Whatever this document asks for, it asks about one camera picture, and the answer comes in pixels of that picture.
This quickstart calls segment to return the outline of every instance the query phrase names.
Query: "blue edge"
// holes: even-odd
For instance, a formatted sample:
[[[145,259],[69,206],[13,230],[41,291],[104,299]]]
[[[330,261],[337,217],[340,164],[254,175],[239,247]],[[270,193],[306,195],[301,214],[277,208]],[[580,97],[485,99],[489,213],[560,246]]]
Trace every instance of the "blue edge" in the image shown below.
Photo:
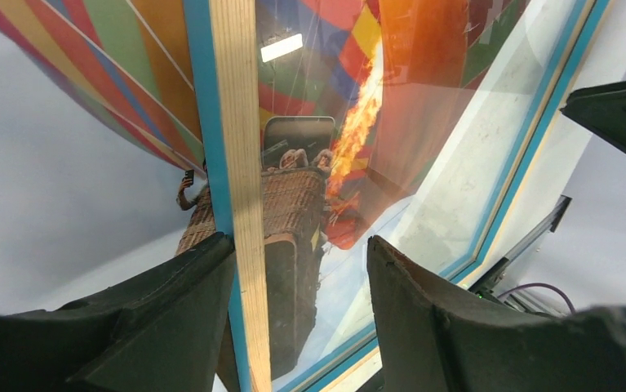
[[[443,270],[440,275],[442,277],[451,276],[454,273],[457,275],[451,279],[453,283],[460,282],[463,278],[471,274],[479,265],[483,262],[483,259],[490,248],[498,229],[503,223],[505,215],[512,205],[515,194],[519,190],[519,186],[524,179],[524,176],[534,158],[536,151],[538,150],[541,141],[544,138],[545,132],[553,120],[553,116],[557,112],[559,105],[562,103],[566,96],[567,88],[569,87],[572,77],[574,76],[577,67],[579,66],[584,53],[592,39],[597,26],[599,25],[601,18],[604,15],[611,0],[597,0],[593,5],[591,13],[582,28],[581,33],[577,39],[577,42],[570,54],[570,58],[566,62],[562,74],[557,82],[557,85],[553,89],[553,94],[550,100],[546,104],[543,116],[537,125],[534,135],[531,138],[531,142],[526,147],[524,156],[519,163],[517,170],[515,171],[511,185],[509,186],[502,203],[500,204],[495,219],[482,244],[481,249],[478,251],[475,260],[466,268],[464,264],[471,259],[471,255],[476,251],[478,246],[478,237],[474,236],[472,243],[470,244],[468,252],[457,261],[452,263],[450,267]],[[532,105],[529,109],[525,121],[522,125],[522,129],[519,132],[519,136],[515,140],[515,146],[521,147],[526,138],[526,131],[531,127],[534,122],[535,112],[537,108],[543,103],[545,91],[548,86],[553,82],[553,75],[557,67],[562,62],[562,56],[568,42],[573,39],[575,26],[581,17],[584,10],[585,0],[577,0],[575,6],[571,12],[571,15],[566,22],[565,28],[562,30],[561,37],[557,43],[553,56],[548,63],[544,76],[542,77],[541,84],[535,93]],[[213,197],[213,208],[216,222],[216,228],[226,234],[233,235],[233,216],[231,210],[231,198],[229,192],[228,181],[228,168],[226,163],[225,149],[224,149],[224,137],[221,133],[221,110],[219,101],[219,86],[217,84],[216,62],[214,47],[212,45],[212,32],[211,32],[211,18],[209,12],[209,0],[185,0],[184,1],[184,13],[185,19],[188,25],[188,38],[190,46],[190,57],[193,63],[193,74],[195,91],[198,97],[198,109],[200,112],[200,123],[202,125],[202,137],[204,145],[209,145],[209,149],[205,149],[206,160],[209,162],[210,170],[210,188]],[[495,184],[493,193],[488,201],[489,209],[488,213],[484,214],[476,233],[482,233],[486,230],[486,225],[490,217],[490,212],[496,208],[499,192],[505,186],[508,175],[510,173],[509,168],[516,164],[517,152],[520,148],[513,149],[505,163],[505,168],[500,173],[499,179]],[[245,324],[243,322],[242,314],[242,302],[240,296],[240,285],[238,282],[238,272],[233,281],[233,290],[231,300],[229,302],[229,315],[231,318],[231,332],[233,334],[233,346],[236,354],[236,363],[238,366],[238,378],[242,391],[251,390],[250,372],[247,362],[247,345],[245,338]],[[372,350],[377,347],[378,342],[376,337],[372,337],[367,343],[362,344],[363,340],[368,340],[369,336],[374,334],[375,325],[370,324],[363,328],[355,336],[347,340],[338,349],[328,354],[325,358],[313,365],[306,372],[296,377],[289,384],[284,386],[281,391],[291,391],[307,384],[315,377],[315,379],[309,386],[305,387],[305,390],[318,391],[329,385],[332,381],[336,380],[340,375],[351,368],[356,362],[368,355]],[[340,359],[340,356],[344,353],[353,352],[344,361],[340,362],[336,366],[333,363]]]

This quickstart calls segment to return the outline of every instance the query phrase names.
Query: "cable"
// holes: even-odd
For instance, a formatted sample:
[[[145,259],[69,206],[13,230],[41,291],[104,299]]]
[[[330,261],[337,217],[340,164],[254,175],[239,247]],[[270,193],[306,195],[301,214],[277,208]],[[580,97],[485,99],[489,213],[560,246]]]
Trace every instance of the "cable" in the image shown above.
[[[567,307],[570,308],[570,313],[575,314],[577,313],[577,311],[575,310],[575,306],[572,305],[572,301],[570,301],[570,297],[568,297],[564,292],[562,292],[561,289],[553,286],[552,284],[548,284],[548,283],[528,283],[528,284],[522,284],[521,286],[517,286],[515,288],[511,288],[509,290],[507,290],[506,292],[500,294],[498,296],[499,300],[502,300],[503,298],[505,298],[506,296],[512,294],[513,292],[518,292],[520,290],[523,290],[525,288],[529,288],[529,287],[544,287],[547,288],[548,290],[553,290],[554,292],[558,293],[563,300],[565,300],[565,303],[567,304]]]

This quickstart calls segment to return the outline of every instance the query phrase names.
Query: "wicker basket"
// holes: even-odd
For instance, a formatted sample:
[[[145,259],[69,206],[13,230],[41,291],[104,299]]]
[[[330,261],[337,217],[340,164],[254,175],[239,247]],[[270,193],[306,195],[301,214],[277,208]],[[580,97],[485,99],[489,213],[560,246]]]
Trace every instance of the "wicker basket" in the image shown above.
[[[262,186],[270,358],[277,378],[295,367],[315,325],[325,180],[322,171],[307,167],[263,172]],[[176,254],[214,232],[211,195],[205,188]]]

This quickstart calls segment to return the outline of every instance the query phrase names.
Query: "black cable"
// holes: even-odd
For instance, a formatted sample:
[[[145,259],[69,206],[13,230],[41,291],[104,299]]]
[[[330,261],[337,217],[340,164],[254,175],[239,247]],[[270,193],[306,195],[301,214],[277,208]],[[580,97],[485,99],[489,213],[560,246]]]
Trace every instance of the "black cable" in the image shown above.
[[[567,304],[567,307],[570,308],[570,313],[574,314],[577,313],[577,311],[575,310],[575,307],[572,305],[572,301],[570,301],[570,297],[568,297],[564,292],[562,292],[561,289],[553,286],[552,284],[548,284],[548,283],[527,283],[527,284],[522,284],[521,286],[517,286],[515,288],[511,288],[509,290],[507,290],[506,292],[500,294],[498,296],[499,300],[502,300],[503,298],[505,298],[506,296],[512,294],[513,292],[518,292],[520,290],[523,290],[525,288],[529,288],[529,287],[544,287],[547,288],[548,290],[553,290],[554,292],[558,293],[563,300],[565,300],[565,303]]]

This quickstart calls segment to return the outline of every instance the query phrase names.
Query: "flame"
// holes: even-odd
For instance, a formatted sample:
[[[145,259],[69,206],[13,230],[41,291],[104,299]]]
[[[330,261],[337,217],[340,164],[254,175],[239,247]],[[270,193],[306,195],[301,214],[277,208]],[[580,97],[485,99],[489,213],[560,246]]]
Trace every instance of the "flame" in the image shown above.
[[[344,178],[351,172],[353,160],[366,143],[371,128],[375,125],[382,106],[383,55],[382,39],[375,44],[372,56],[366,67],[370,73],[358,89],[358,102],[346,113],[341,137],[336,142],[333,153],[334,162],[329,182],[327,197],[338,196]]]

